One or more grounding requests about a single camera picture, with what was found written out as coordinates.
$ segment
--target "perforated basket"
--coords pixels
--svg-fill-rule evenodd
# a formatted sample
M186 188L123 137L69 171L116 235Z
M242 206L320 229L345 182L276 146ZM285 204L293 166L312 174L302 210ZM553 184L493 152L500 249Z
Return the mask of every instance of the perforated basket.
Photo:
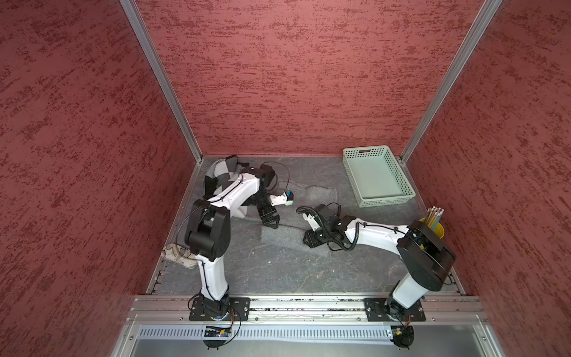
M386 145L343 149L343 165L359 207L405 203L416 195Z

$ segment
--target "aluminum frame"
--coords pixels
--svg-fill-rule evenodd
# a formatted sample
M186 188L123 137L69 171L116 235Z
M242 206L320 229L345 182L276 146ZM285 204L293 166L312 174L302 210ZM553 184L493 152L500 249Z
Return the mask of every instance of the aluminum frame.
M364 298L388 294L272 294L248 295L250 315L243 326L390 326L394 323L368 322ZM138 295L112 356L130 356L142 328L148 326L201 326L188 321L188 301L192 295ZM468 325L482 338L478 341L486 356L503 357L489 320L477 296L426 295L422 301L426 322L415 325Z
M176 121L180 126L190 150L194 156L196 162L202 162L202 152L198 146L198 142L194 137L194 133L190 128L190 124L184 114L182 106L176 96L175 90L172 88L171 81L168 79L168 75L164 70L163 63L160 61L159 54L156 52L156 48L152 43L151 36L147 31L147 27L143 22L139 8L137 7L135 0L119 0L123 10L127 15L127 19L131 23L133 31L139 40L143 52L147 57L149 64L151 65L152 71L155 73L156 80L160 84L160 88L163 90L163 94L167 99L168 105L170 105L172 113L175 115Z
M497 9L500 7L501 3L502 0L485 0L484 4L480 8L480 11L476 15L474 22L468 30L468 33L466 33L466 37L462 41L458 52L456 52L452 63L448 67L448 71L444 75L440 86L436 90L432 101L428 105L423 117L420 119L420 122L415 129L415 132L412 134L403 150L403 153L401 154L403 163L406 163L408 159L411 158L413 151L426 132L428 125L431 123L436 112L440 108L440 105L444 101L444 98L446 98L448 92L452 88L456 78L458 78L460 75L462 68L464 68L468 58L474 51L474 48L476 48L476 45L480 41L480 38L482 38L484 31L490 24L490 21L495 15Z

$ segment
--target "black coiled cable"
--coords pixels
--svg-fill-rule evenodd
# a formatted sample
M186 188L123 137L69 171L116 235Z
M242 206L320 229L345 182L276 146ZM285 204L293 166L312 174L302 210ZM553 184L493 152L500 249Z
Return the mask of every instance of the black coiled cable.
M344 251L349 252L349 251L352 251L355 248L355 246L357 245L357 240L359 239L359 223L358 222L355 222L355 238L353 239L353 242L351 243L351 245L349 247L347 247L341 241L341 239L342 239L341 233L331 232L331 234L330 234L329 231L325 228L325 223L323 222L321 215L319 215L313 208L307 207L307 206L300 206L295 211L296 211L296 213L311 214L313 216L315 221L321 227L322 234L325 236L325 239L327 241L327 247L329 248L329 250L331 250L333 252L336 252L339 250L344 250ZM332 249L331 246L329 245L329 243L337 244L340 249Z

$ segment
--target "red textured wall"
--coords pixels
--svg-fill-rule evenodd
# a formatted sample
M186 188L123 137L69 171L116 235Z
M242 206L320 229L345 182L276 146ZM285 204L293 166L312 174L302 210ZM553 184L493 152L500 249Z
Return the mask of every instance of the red textured wall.
M504 0L408 163L510 357L571 353L570 38L567 0Z
M400 154L482 0L140 0L206 154Z
M118 1L3 1L0 51L0 355L106 357L191 153Z

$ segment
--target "yellow cup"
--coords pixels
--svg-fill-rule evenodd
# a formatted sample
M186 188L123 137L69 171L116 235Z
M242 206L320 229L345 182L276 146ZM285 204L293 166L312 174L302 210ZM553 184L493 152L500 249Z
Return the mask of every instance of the yellow cup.
M426 221L426 218L420 219L420 221L421 221L421 222L424 222L424 221ZM436 225L436 229L434 230L434 233L436 233L436 235L437 235L440 239L442 239L442 238L444 237L444 227L443 227L440 223L438 223L438 224Z

